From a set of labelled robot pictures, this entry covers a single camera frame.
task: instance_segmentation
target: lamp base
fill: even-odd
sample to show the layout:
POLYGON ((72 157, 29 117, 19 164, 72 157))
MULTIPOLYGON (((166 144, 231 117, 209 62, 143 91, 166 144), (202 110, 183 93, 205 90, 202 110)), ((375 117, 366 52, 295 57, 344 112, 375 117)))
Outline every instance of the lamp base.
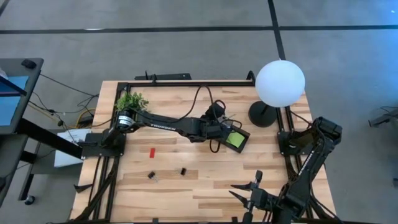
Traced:
POLYGON ((275 122, 276 117, 276 109, 263 101, 257 101, 250 106, 249 119, 256 126, 268 127, 275 122))

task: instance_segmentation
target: wooden table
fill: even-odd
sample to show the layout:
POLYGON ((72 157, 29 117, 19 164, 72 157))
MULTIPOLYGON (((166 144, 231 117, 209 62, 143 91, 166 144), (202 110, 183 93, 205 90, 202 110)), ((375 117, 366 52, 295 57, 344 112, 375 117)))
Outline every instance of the wooden table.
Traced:
MULTIPOLYGON (((103 82, 94 124, 111 118, 117 84, 116 81, 103 82)), ((161 129, 141 128, 128 134, 125 154, 119 165, 111 222, 151 222, 152 218, 159 218, 160 222, 230 222, 231 217, 241 220, 245 209, 228 190, 232 189, 231 184, 246 184, 254 180, 258 169, 264 173, 261 187, 278 195, 287 182, 287 171, 284 158, 279 154, 277 122, 268 128, 251 124, 248 110, 253 102, 259 100, 253 86, 210 88, 214 100, 220 99, 226 103, 226 115, 235 114, 233 119, 241 121, 243 129, 251 133, 243 152, 238 154, 222 146, 219 153, 213 154, 208 141, 192 144, 177 133, 161 129), (156 148, 156 153, 150 159, 152 147, 156 148), (180 175, 183 167, 187 168, 185 176, 180 175), (158 182, 147 178, 152 170, 156 172, 158 182)), ((132 93, 142 93, 149 100, 148 109, 151 113, 178 118, 190 109, 196 90, 195 86, 133 87, 132 93)), ((201 116, 209 105, 207 90, 200 90, 190 116, 201 116)), ((306 119, 312 119, 305 95, 291 106, 291 110, 306 119)), ((287 119, 283 109, 282 114, 286 128, 287 119)), ((296 117, 293 119, 296 129, 307 127, 303 121, 296 117)), ((99 133, 108 127, 109 124, 105 124, 93 131, 99 133)), ((96 162, 97 158, 84 161, 80 185, 92 183, 96 162)), ((313 189, 317 199, 334 211, 324 168, 313 181, 313 189)), ((249 196, 249 192, 234 191, 249 196)), ((87 206, 89 194, 89 190, 76 194, 71 218, 79 215, 87 206)), ((103 197, 100 218, 104 217, 107 195, 103 197)), ((254 211, 253 221, 261 221, 263 216, 264 212, 254 211)))

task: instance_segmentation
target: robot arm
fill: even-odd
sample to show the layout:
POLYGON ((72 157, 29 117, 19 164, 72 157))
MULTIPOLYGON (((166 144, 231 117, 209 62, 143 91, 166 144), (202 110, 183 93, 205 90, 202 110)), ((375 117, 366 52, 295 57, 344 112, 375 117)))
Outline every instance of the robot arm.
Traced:
POLYGON ((118 120, 103 133, 101 144, 111 146, 120 134, 133 133, 141 127, 152 127, 175 131, 190 142, 204 142, 208 139, 226 139, 232 128, 220 119, 225 108, 213 103, 201 118, 170 118, 146 111, 124 110, 118 114, 118 120))
POLYGON ((244 223, 251 223, 253 207, 272 212, 272 223, 286 224, 290 223, 292 219, 299 219, 308 207, 312 181, 329 153, 340 141, 341 126, 322 117, 317 118, 310 129, 293 132, 289 136, 289 143, 292 147, 305 147, 312 144, 312 150, 298 174, 283 186, 278 197, 259 188, 262 177, 262 172, 259 170, 256 173, 255 183, 232 185, 237 189, 252 191, 250 200, 231 192, 248 209, 244 216, 244 223))

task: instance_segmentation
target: desk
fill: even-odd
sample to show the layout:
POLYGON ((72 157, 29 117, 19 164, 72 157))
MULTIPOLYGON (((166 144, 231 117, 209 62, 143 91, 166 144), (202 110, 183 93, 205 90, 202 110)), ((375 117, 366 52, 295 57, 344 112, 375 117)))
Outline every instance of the desk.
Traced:
POLYGON ((21 96, 11 119, 10 125, 0 126, 0 178, 7 176, 6 184, 0 191, 0 206, 2 205, 2 202, 10 187, 12 178, 17 169, 18 162, 21 160, 31 164, 29 166, 29 171, 19 196, 19 200, 25 200, 28 195, 30 184, 32 183, 34 177, 34 174, 31 173, 32 165, 37 161, 36 158, 39 158, 40 156, 43 156, 44 153, 49 152, 48 149, 46 149, 46 151, 39 151, 39 148, 37 148, 35 153, 24 151, 28 137, 33 138, 38 142, 48 144, 49 146, 59 149, 71 156, 75 156, 77 158, 81 157, 80 147, 22 118, 30 97, 32 96, 32 92, 37 80, 39 79, 40 69, 42 68, 44 62, 42 58, 29 58, 29 60, 36 63, 36 67, 34 69, 28 69, 21 65, 23 60, 24 58, 0 58, 0 67, 7 73, 7 76, 28 76, 24 88, 26 91, 26 96, 21 96))
MULTIPOLYGON (((212 81, 203 81, 208 85, 212 81)), ((150 86, 150 81, 134 81, 132 84, 146 83, 145 87, 132 87, 131 92, 139 92, 149 100, 151 113, 181 117, 191 107, 196 86, 150 86)), ((103 82, 99 94, 94 124, 101 124, 112 117, 118 82, 103 82)), ((154 128, 141 128, 127 135, 124 155, 120 158, 111 222, 230 222, 231 217, 242 219, 242 204, 228 190, 231 184, 247 184, 254 180, 256 170, 264 175, 261 187, 271 194, 278 195, 287 182, 284 158, 279 154, 276 134, 279 131, 275 122, 271 127, 258 128, 251 124, 248 110, 259 100, 253 86, 211 86, 214 100, 226 103, 226 115, 243 123, 243 129, 251 133, 246 147, 238 154, 224 146, 219 153, 209 150, 209 142, 191 144, 188 139, 171 131, 154 128), (150 149, 155 148, 155 157, 149 158, 150 149), (180 175, 181 168, 187 174, 180 175), (147 174, 155 171, 158 182, 149 180, 147 174)), ((203 89, 198 94, 196 105, 190 116, 201 116, 210 105, 208 92, 203 89)), ((305 95, 291 110, 311 119, 305 95)), ((285 127, 287 120, 283 117, 285 127)), ((307 124, 294 118, 297 129, 307 124)), ((93 129, 100 133, 108 128, 104 124, 93 129)), ((91 184, 97 158, 86 159, 81 170, 79 185, 91 184)), ((97 175, 94 192, 97 190, 97 175)), ((334 211, 325 169, 322 168, 313 181, 315 195, 323 204, 334 211)), ((248 197, 248 192, 235 190, 248 197)), ((77 217, 87 206, 90 191, 76 194, 70 218, 77 217)), ((103 218, 108 194, 103 197, 99 217, 103 218)), ((253 221, 260 222, 264 212, 255 211, 253 221)))

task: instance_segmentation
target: gray floor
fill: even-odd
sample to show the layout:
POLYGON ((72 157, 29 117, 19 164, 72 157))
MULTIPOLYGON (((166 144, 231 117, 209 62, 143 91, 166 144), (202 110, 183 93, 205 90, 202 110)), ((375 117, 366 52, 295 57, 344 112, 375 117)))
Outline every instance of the gray floor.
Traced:
MULTIPOLYGON (((280 0, 275 8, 280 26, 398 24, 393 0, 280 0)), ((1 30, 269 25, 265 0, 10 0, 0 17, 1 30)), ((398 30, 283 31, 282 40, 287 59, 305 73, 313 117, 343 126, 343 141, 326 162, 338 216, 396 223, 396 128, 370 128, 367 120, 383 114, 380 106, 398 106, 398 30)), ((103 80, 132 80, 145 70, 190 72, 194 79, 244 78, 248 70, 257 73, 279 58, 272 31, 0 35, 0 57, 42 57, 43 74, 90 93, 99 92, 103 80)), ((44 78, 35 91, 60 111, 73 111, 85 99, 44 78)), ((25 117, 56 127, 30 108, 25 117)), ((76 115, 64 119, 73 124, 76 115)), ((14 178, 0 223, 64 221, 78 176, 35 177, 31 192, 38 199, 27 207, 16 201, 25 172, 14 178)))

